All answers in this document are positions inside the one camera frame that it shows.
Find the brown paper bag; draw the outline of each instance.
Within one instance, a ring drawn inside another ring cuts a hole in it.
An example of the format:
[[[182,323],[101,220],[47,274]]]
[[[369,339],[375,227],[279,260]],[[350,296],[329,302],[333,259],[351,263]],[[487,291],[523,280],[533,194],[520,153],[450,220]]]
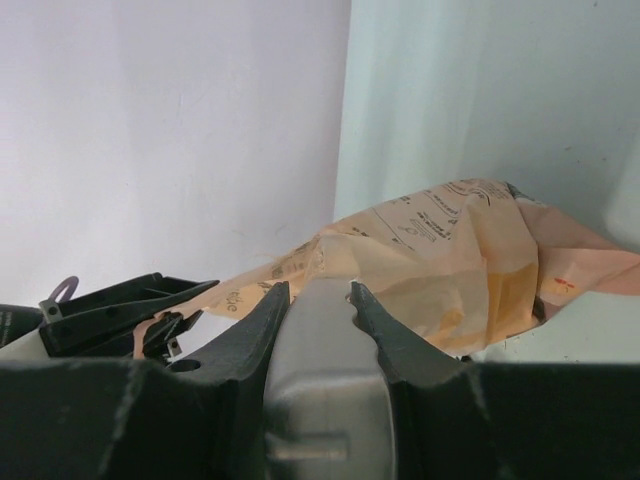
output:
[[[539,325],[587,290],[640,294],[640,255],[509,184],[462,180],[340,220],[171,311],[241,319],[275,282],[288,281],[295,299],[314,277],[364,283],[397,320],[463,355]]]

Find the white wall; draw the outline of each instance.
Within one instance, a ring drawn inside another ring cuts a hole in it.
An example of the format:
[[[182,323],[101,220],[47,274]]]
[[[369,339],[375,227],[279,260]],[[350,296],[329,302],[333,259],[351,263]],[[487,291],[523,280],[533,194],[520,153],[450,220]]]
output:
[[[354,0],[351,18],[336,216],[492,177],[640,250],[640,2]],[[637,360],[639,307],[589,294],[500,355]]]
[[[0,303],[227,278],[330,222],[349,10],[3,0]]]

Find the gray plastic component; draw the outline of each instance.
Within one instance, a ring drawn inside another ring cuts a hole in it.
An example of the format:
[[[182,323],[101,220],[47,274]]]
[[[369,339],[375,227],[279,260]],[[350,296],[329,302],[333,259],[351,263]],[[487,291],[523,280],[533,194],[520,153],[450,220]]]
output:
[[[42,310],[42,315],[46,323],[53,323],[62,320],[62,313],[60,313],[60,307],[55,300],[48,298],[41,301],[38,306]]]
[[[280,327],[264,395],[267,478],[396,478],[389,390],[350,292],[314,280]]]

